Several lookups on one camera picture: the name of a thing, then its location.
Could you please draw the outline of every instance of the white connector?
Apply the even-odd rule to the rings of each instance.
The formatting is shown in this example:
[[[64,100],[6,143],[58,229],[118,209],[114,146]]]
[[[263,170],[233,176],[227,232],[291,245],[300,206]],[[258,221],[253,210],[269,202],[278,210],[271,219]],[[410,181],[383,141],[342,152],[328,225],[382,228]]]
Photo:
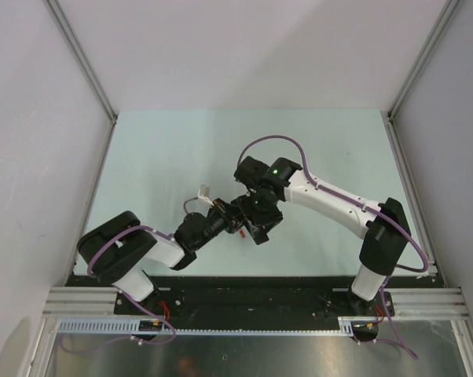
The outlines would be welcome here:
[[[198,190],[198,203],[209,207],[214,206],[212,200],[208,199],[208,193],[210,192],[210,190],[211,187],[208,185],[202,185],[200,187],[200,190]]]

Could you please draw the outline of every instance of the stainless steel panel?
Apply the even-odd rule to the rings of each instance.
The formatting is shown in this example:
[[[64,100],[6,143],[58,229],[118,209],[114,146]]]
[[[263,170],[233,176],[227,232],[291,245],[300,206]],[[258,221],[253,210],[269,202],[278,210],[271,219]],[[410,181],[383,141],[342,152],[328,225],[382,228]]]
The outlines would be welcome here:
[[[450,322],[407,322],[399,328],[420,359],[393,346],[357,344],[347,337],[180,336],[165,346],[122,341],[82,356],[57,349],[49,377],[167,376],[465,376]],[[114,335],[68,335],[64,344],[81,350]],[[393,338],[388,324],[381,338]]]

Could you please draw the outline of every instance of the light blue table surface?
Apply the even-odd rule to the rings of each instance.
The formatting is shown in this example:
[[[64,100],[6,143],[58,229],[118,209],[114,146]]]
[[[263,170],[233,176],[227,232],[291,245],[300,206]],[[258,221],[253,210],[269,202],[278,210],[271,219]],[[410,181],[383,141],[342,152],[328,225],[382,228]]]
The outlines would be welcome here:
[[[171,233],[185,214],[182,203],[210,185],[211,198],[230,201],[245,193],[233,172],[242,149],[254,139],[283,134],[305,149],[312,174],[353,194],[403,203],[412,234],[416,230],[380,111],[375,109],[122,112],[105,161],[86,230],[125,210],[142,224]],[[277,157],[301,163],[295,146],[264,141],[249,155],[271,164]],[[190,203],[203,214],[207,208]],[[332,276],[355,275],[362,241],[320,214],[280,203],[284,220],[256,246],[222,234],[197,252],[198,259],[176,272],[147,261],[151,275]],[[401,264],[421,266],[408,245]],[[78,258],[75,274],[86,274]],[[412,275],[396,271],[398,275]]]

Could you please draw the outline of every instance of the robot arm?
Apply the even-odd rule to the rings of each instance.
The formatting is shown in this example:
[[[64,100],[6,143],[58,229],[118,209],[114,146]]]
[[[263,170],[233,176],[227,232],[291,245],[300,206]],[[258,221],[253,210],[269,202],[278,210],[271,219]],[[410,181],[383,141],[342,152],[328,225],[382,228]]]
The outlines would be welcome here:
[[[125,212],[86,234],[78,242],[79,252],[89,264],[89,273],[94,273],[101,283],[112,284],[142,301],[154,286],[140,270],[140,260],[152,259],[171,269],[184,269],[196,259],[196,251],[219,233],[235,233],[243,226],[256,244],[264,243],[269,239],[268,232],[282,220],[278,201],[290,202],[337,221],[364,240],[359,256],[361,268],[350,291],[354,309],[364,311],[385,278],[392,274],[407,244],[400,232],[365,208],[380,208],[409,232],[402,205],[391,198],[386,203],[366,200],[310,176],[314,185],[302,170],[288,159],[279,158],[269,167],[248,156],[234,174],[247,187],[247,195],[230,203],[221,199],[206,201],[212,204],[207,216],[187,214],[172,236],[139,225],[133,213]],[[134,226],[137,231],[119,237]],[[118,237],[121,244],[114,243],[95,260],[112,237]]]

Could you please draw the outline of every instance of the white wall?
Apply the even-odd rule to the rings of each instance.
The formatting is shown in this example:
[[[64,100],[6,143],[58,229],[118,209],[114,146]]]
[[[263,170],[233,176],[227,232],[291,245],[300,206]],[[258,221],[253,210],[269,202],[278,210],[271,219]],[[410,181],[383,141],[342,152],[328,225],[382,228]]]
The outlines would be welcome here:
[[[473,0],[398,114],[443,272],[473,318]]]
[[[446,0],[60,0],[120,111],[388,110]]]
[[[42,1],[0,1],[0,376],[68,266],[108,128]]]

